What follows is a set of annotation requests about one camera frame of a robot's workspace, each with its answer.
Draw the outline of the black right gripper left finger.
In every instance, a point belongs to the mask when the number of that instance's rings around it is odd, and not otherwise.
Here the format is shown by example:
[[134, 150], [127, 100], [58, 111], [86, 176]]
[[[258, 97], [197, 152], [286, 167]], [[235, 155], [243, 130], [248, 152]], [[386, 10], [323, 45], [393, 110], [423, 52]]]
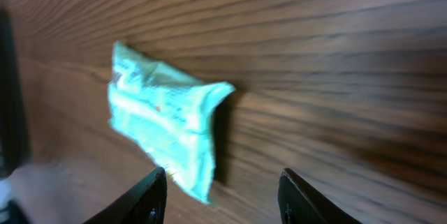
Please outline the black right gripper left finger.
[[85, 224], [163, 224], [167, 178], [157, 167]]

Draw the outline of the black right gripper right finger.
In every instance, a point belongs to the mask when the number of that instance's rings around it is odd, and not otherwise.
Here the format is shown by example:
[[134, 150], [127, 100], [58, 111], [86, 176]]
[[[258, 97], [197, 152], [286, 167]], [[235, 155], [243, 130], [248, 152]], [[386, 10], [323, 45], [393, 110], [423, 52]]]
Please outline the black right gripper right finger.
[[280, 175], [278, 203], [283, 224], [360, 224], [290, 168]]

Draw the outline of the teal wet wipes pack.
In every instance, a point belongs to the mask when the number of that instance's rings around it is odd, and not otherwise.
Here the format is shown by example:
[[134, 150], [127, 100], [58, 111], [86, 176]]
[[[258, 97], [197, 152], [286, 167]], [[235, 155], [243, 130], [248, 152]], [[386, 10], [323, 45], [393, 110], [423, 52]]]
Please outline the teal wet wipes pack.
[[110, 127], [203, 204], [210, 202], [216, 167], [214, 111], [234, 91], [228, 82], [206, 83], [120, 41], [113, 45]]

